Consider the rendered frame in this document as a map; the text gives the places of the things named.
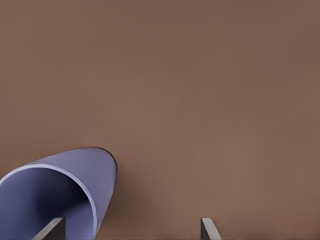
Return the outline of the blue-purple cup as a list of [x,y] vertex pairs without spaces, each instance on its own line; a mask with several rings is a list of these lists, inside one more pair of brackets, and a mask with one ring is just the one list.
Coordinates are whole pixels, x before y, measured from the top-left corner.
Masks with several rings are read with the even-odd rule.
[[106,150],[78,148],[20,166],[0,179],[0,240],[31,240],[55,218],[66,240],[94,240],[108,211],[117,164]]

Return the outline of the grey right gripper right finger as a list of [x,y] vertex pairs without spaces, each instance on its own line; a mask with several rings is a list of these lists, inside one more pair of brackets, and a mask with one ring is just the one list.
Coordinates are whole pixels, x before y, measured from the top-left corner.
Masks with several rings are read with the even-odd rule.
[[202,217],[200,219],[200,239],[222,240],[214,222],[209,217]]

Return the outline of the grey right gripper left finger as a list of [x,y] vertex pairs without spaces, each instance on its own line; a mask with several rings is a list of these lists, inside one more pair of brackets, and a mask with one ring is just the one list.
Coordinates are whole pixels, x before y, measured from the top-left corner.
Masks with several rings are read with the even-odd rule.
[[66,240],[66,220],[54,218],[32,240]]

